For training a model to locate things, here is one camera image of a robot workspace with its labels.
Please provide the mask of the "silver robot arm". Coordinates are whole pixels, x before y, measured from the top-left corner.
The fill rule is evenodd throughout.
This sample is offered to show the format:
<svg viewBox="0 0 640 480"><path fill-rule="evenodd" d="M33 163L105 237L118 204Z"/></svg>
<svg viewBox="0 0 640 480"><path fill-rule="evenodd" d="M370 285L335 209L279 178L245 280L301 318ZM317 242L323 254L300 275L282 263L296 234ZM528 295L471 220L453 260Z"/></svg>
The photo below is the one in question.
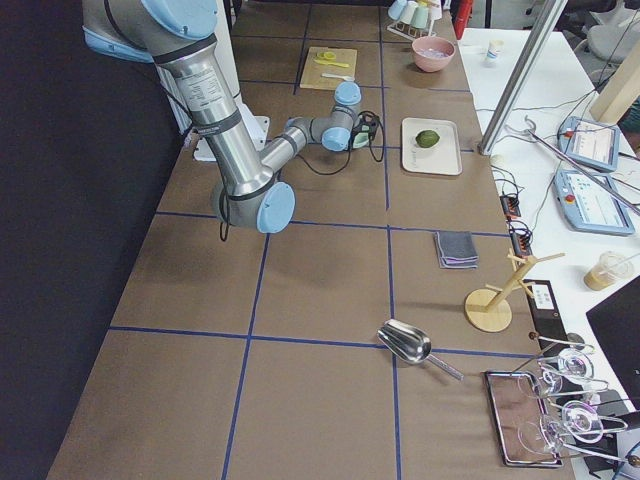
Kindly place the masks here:
<svg viewBox="0 0 640 480"><path fill-rule="evenodd" d="M221 181L212 205L222 223L271 234L295 209L293 189L278 172L309 143L342 152L351 148L361 103L360 87L342 82L323 118L297 117L257 150L215 57L214 1L85 1L87 45L103 55L153 63L177 84L196 131L211 148Z"/></svg>

